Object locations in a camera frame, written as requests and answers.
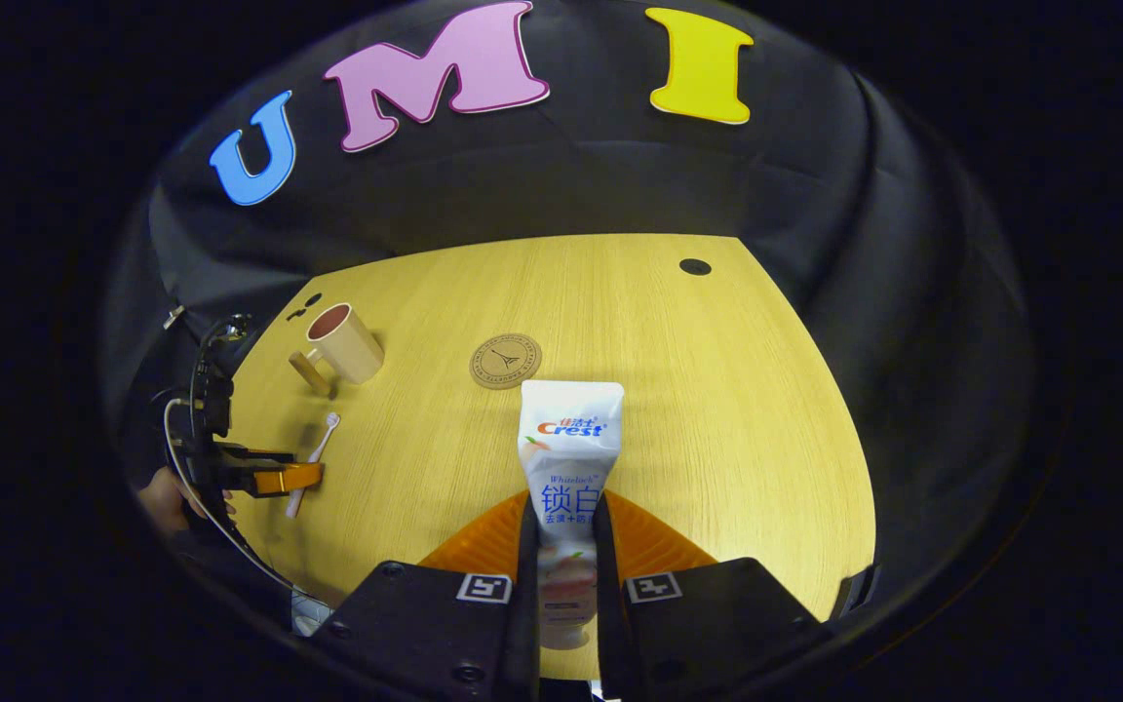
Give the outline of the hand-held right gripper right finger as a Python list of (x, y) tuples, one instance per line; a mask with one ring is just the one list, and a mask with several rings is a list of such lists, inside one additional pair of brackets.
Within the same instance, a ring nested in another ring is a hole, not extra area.
[(606, 490), (599, 545), (599, 672), (619, 701), (763, 701), (833, 639), (754, 557), (715, 560)]

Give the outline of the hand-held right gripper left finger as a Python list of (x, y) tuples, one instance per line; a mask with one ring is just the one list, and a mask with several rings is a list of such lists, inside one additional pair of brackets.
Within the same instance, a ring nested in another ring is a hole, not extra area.
[(535, 701), (540, 644), (536, 517), (524, 492), (422, 564), (384, 560), (312, 636), (373, 701)]

